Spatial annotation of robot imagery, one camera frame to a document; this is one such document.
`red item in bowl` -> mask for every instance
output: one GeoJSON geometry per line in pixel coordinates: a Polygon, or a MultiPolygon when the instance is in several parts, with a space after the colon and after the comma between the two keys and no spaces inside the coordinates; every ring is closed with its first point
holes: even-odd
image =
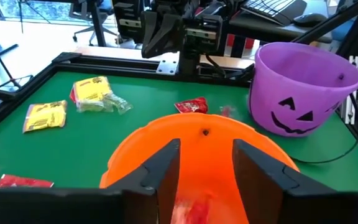
{"type": "Polygon", "coordinates": [[[52,187],[53,182],[4,174],[0,179],[0,187],[52,187]]]}
{"type": "Polygon", "coordinates": [[[204,97],[197,97],[193,100],[185,100],[179,103],[175,103],[175,107],[181,113],[191,113],[191,112],[207,113],[208,112],[208,105],[204,97]]]}

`jack-o'-lantern face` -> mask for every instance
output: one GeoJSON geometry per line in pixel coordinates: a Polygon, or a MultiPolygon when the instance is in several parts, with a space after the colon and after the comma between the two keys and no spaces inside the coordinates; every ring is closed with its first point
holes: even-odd
{"type": "MultiPolygon", "coordinates": [[[[286,106],[290,111],[296,111],[295,102],[293,101],[292,97],[288,97],[287,99],[284,99],[284,100],[278,102],[278,104],[280,106],[286,106]]],[[[339,102],[337,102],[334,106],[328,108],[326,111],[323,111],[323,113],[327,113],[327,112],[329,112],[331,110],[335,110],[338,107],[338,105],[339,105],[339,102]]],[[[273,119],[274,124],[277,127],[284,129],[285,132],[290,133],[290,134],[293,134],[293,133],[304,134],[304,133],[307,133],[308,131],[311,131],[311,130],[313,130],[313,129],[318,127],[318,126],[313,126],[311,128],[304,129],[304,130],[291,129],[287,125],[285,125],[282,122],[280,122],[273,111],[271,112],[271,115],[272,115],[272,119],[273,119]]],[[[304,114],[301,114],[299,117],[297,117],[296,121],[297,122],[309,122],[309,123],[312,123],[314,121],[313,117],[314,117],[313,116],[313,111],[308,111],[308,112],[306,112],[304,114]]]]}

